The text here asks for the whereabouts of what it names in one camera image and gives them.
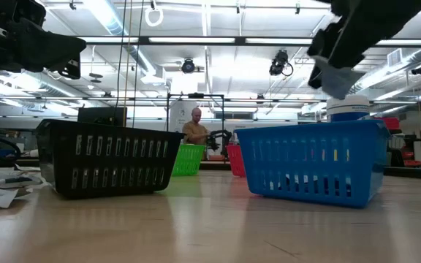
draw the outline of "black basket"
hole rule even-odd
[[[184,134],[73,121],[37,127],[42,176],[69,198],[164,190]]]

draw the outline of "tan shirt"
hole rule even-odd
[[[207,138],[196,139],[193,138],[195,135],[207,134],[208,130],[194,121],[189,121],[183,125],[183,133],[186,134],[184,137],[184,143],[192,143],[195,145],[206,145]]]

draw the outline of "white container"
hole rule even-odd
[[[327,100],[327,121],[353,121],[370,115],[370,101],[363,95],[347,95],[345,99]]]

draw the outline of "blue basket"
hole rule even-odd
[[[390,134],[381,120],[236,132],[254,194],[365,207],[382,185]]]

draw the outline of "wooden table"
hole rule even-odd
[[[385,178],[364,210],[258,197],[230,172],[149,196],[0,209],[0,262],[421,262],[421,180]]]

